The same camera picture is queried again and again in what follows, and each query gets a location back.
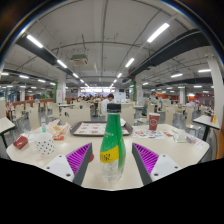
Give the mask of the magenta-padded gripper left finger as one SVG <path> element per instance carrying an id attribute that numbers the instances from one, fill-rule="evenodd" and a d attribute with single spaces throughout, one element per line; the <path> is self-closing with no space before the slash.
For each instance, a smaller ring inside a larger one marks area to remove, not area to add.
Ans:
<path id="1" fill-rule="evenodd" d="M 92 144 L 88 143 L 68 155 L 57 155 L 44 170 L 81 186 L 92 156 Z"/>

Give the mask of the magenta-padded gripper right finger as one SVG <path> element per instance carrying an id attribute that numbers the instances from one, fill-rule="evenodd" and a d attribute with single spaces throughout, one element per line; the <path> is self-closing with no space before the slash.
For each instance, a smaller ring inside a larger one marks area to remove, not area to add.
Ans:
<path id="1" fill-rule="evenodd" d="M 181 167 L 167 154 L 158 155 L 137 143 L 132 144 L 132 154 L 135 158 L 143 185 L 148 185 L 181 170 Z"/>

